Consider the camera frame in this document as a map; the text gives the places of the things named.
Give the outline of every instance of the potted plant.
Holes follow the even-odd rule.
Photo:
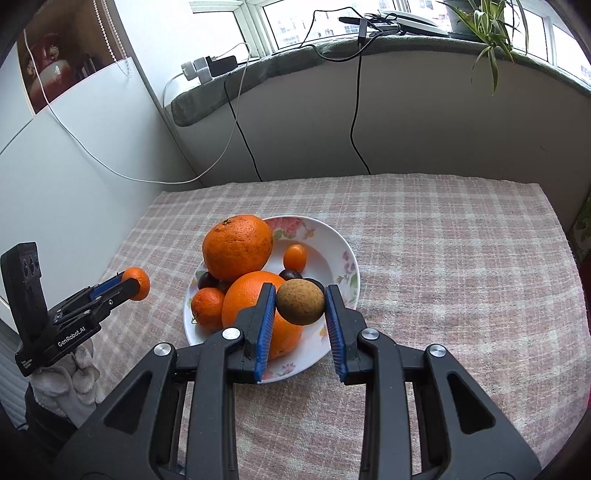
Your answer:
[[[507,28],[516,30],[515,26],[515,4],[519,8],[519,16],[523,22],[523,29],[525,31],[525,51],[528,51],[530,43],[530,34],[527,28],[527,20],[525,19],[525,12],[521,5],[521,0],[500,0],[498,3],[491,0],[480,0],[480,5],[476,5],[478,0],[447,0],[442,2],[448,9],[458,17],[459,20],[465,25],[468,30],[475,35],[478,40],[483,42],[486,46],[480,52],[480,55],[476,58],[474,65],[472,66],[472,72],[478,61],[485,55],[488,55],[489,62],[491,64],[492,72],[492,93],[496,92],[496,87],[499,82],[499,69],[496,64],[496,53],[495,49],[499,47],[505,55],[507,55],[512,62],[513,59],[513,44]],[[468,6],[463,8],[457,7],[454,4],[467,4]],[[513,10],[513,23],[511,25],[505,23],[504,11],[505,6],[511,7]],[[450,21],[452,22],[452,28],[454,21],[450,15]]]
[[[453,8],[462,10],[467,15],[474,13],[475,7],[468,0],[444,0],[443,5],[446,6],[447,16],[449,22],[452,24],[452,38],[459,38],[461,40],[479,41],[478,37],[472,33],[472,30],[460,19]]]

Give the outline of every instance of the white wall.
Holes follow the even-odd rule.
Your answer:
[[[181,64],[203,56],[206,49],[191,23],[189,0],[113,1],[148,88],[160,102]],[[171,90],[183,82],[174,82]]]
[[[529,67],[501,61],[491,96],[487,62],[403,51],[363,58],[357,146],[373,173],[446,173],[540,183],[569,228],[591,187],[591,100]],[[240,124],[264,180],[363,174],[349,142],[357,62],[327,63],[246,92]],[[177,127],[197,172],[232,129],[226,105]],[[206,186],[256,181],[236,132]]]
[[[130,62],[130,79],[112,64],[58,97],[52,107],[85,147],[114,170],[147,180],[192,178]],[[52,306],[100,279],[164,188],[107,171],[45,108],[0,155],[0,253],[19,242],[37,242],[41,283]],[[5,297],[3,284],[0,296]],[[12,322],[1,303],[0,317]]]
[[[0,152],[33,119],[24,95],[24,85],[15,44],[0,67]]]

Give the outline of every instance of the orange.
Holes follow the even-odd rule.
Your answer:
[[[223,302],[222,323],[224,328],[236,321],[240,310],[256,305],[263,283],[273,283],[275,288],[278,288],[285,283],[285,280],[274,273],[258,271],[247,273],[232,284]],[[303,329],[299,325],[292,325],[275,311],[269,360],[291,352],[300,341]]]
[[[139,290],[133,297],[131,297],[131,300],[140,301],[145,299],[148,296],[148,293],[150,293],[150,278],[148,274],[139,267],[129,267],[123,272],[121,281],[125,281],[128,278],[134,278],[139,283]]]
[[[308,255],[304,245],[290,245],[283,254],[283,266],[289,270],[295,270],[302,273],[306,267]]]
[[[237,215],[213,227],[203,240],[203,261],[214,277],[233,282],[262,269],[273,250],[271,228],[254,215]]]
[[[224,294],[217,288],[199,290],[191,300],[191,312],[197,324],[212,333],[221,330],[223,300]]]

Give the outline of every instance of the round brown fruit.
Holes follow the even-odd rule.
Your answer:
[[[277,290],[277,312],[294,325],[310,325],[324,313],[324,294],[302,278],[286,281]]]

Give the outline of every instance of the fruit bowl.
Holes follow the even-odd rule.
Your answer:
[[[273,251],[263,270],[279,274],[283,270],[283,254],[292,244],[306,247],[308,261],[302,275],[324,286],[339,286],[345,306],[357,307],[361,279],[355,254],[347,241],[331,226],[313,218],[284,215],[265,218],[273,232]],[[184,330],[190,345],[203,343],[209,334],[193,323],[191,299],[197,293],[197,282],[206,272],[201,262],[191,279],[184,302]],[[330,352],[330,342],[324,315],[304,328],[300,343],[285,356],[269,360],[261,383],[276,382],[292,377],[314,365]]]

